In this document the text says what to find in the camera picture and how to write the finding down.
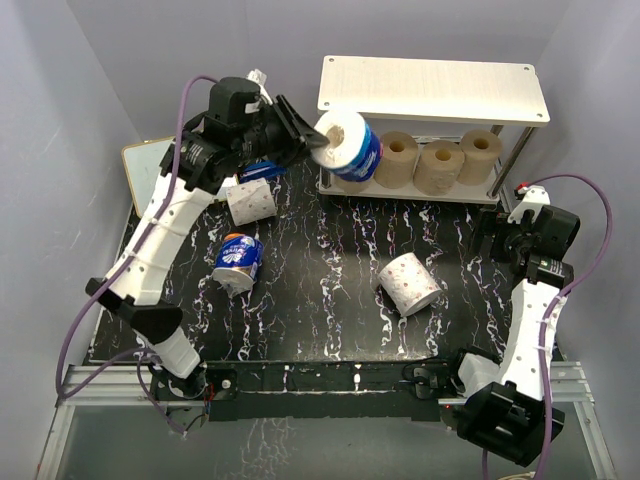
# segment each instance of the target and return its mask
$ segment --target toilet paper roll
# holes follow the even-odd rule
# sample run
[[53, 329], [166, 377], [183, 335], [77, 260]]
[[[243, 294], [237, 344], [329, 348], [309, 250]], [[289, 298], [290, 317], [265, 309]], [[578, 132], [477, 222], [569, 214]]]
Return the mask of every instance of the toilet paper roll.
[[462, 137], [460, 147], [465, 160], [458, 182], [463, 185], [484, 183], [502, 153], [502, 141], [487, 130], [471, 130]]
[[426, 195], [445, 195], [456, 182], [464, 164], [464, 153], [447, 140], [424, 146], [413, 175], [413, 184]]
[[386, 188], [400, 188], [411, 181], [418, 157], [418, 144], [411, 135], [388, 132], [380, 137], [382, 158], [373, 174]]
[[272, 217], [277, 212], [271, 188], [264, 178], [229, 188], [227, 203], [236, 226]]
[[413, 253], [407, 253], [390, 262], [378, 274], [378, 279], [403, 317], [413, 315], [442, 293], [436, 281]]
[[347, 182], [337, 175], [334, 175], [331, 179], [331, 183], [343, 190], [345, 193], [360, 193], [371, 185], [371, 182], [373, 182], [373, 177], [369, 180], [365, 180], [364, 182]]
[[262, 264], [262, 243], [248, 235], [227, 235], [216, 257], [213, 279], [220, 282], [230, 297], [253, 288]]
[[328, 145], [311, 151], [317, 164], [350, 182], [364, 182], [373, 176], [382, 149], [362, 115], [330, 110], [320, 117], [315, 129], [329, 139]]

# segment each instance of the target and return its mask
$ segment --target brown toilet paper roll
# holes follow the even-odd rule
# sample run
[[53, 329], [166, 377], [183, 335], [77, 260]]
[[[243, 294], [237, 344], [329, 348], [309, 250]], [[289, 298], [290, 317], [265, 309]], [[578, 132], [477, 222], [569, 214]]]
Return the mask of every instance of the brown toilet paper roll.
[[346, 180], [343, 180], [336, 175], [333, 175], [331, 179], [331, 183], [333, 183], [333, 185], [335, 185], [339, 189], [344, 190], [345, 193], [360, 193], [365, 188], [367, 188], [372, 181], [373, 177], [364, 182], [347, 182]]
[[400, 188], [411, 181], [418, 156], [418, 144], [411, 135], [388, 132], [380, 137], [382, 158], [373, 174], [376, 182], [386, 188]]
[[458, 177], [463, 185], [480, 185], [502, 153], [502, 141], [487, 130], [471, 130], [460, 141], [465, 155], [464, 166]]
[[460, 145], [436, 140], [422, 149], [413, 184], [426, 195], [445, 195], [456, 182], [463, 164]]

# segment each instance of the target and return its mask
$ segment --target lower shelf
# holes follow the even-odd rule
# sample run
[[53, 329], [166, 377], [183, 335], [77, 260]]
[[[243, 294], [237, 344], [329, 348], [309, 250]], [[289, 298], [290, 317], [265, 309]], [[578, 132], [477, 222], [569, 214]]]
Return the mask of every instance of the lower shelf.
[[430, 202], [455, 202], [455, 203], [479, 203], [484, 205], [496, 205], [500, 201], [500, 197], [490, 198], [487, 192], [491, 188], [496, 179], [495, 172], [491, 172], [487, 181], [482, 185], [469, 187], [456, 182], [451, 191], [446, 195], [425, 195], [413, 183], [408, 183], [402, 188], [385, 188], [379, 183], [373, 181], [361, 192], [346, 193], [341, 188], [335, 186], [333, 174], [323, 172], [323, 176], [328, 175], [330, 186], [324, 187], [322, 181], [318, 183], [318, 191], [323, 195], [344, 195], [350, 197], [374, 197], [374, 198], [397, 198], [406, 200], [425, 200]]

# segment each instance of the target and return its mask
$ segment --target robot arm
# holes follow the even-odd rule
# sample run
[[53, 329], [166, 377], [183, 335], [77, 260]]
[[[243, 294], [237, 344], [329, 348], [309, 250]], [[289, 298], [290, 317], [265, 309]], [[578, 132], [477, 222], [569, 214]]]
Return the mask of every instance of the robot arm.
[[[250, 78], [263, 81], [255, 72]], [[209, 110], [185, 124], [173, 192], [168, 189], [175, 142], [162, 160], [152, 199], [124, 253], [104, 279], [91, 279], [86, 287], [87, 293], [95, 293], [128, 257], [134, 257], [99, 302], [155, 351], [174, 392], [186, 397], [200, 393], [204, 368], [180, 326], [181, 310], [161, 299], [165, 278], [185, 237], [226, 177], [261, 157], [287, 167], [306, 159], [312, 148], [328, 143], [283, 96], [272, 101], [256, 81], [226, 77], [213, 85]], [[193, 131], [202, 122], [202, 132]], [[169, 194], [169, 207], [156, 219]], [[134, 253], [150, 223], [155, 227]]]
[[[519, 187], [520, 204], [511, 214], [483, 210], [472, 238], [478, 252], [486, 236], [493, 239], [491, 258], [508, 262], [514, 274], [513, 318], [502, 362], [478, 350], [463, 351], [457, 379], [467, 402], [458, 435], [521, 466], [540, 453], [544, 436], [543, 378], [540, 372], [540, 322], [547, 306], [573, 281], [573, 268], [562, 261], [580, 227], [577, 216], [549, 205], [543, 187]], [[545, 332], [547, 369], [558, 316], [555, 307]], [[564, 414], [553, 409], [552, 438]]]

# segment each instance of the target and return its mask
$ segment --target shelf top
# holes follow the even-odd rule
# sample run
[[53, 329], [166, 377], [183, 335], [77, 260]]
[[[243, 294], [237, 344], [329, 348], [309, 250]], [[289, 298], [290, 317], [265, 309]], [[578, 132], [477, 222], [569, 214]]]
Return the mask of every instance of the shelf top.
[[549, 123], [533, 65], [328, 55], [318, 110], [452, 123]]

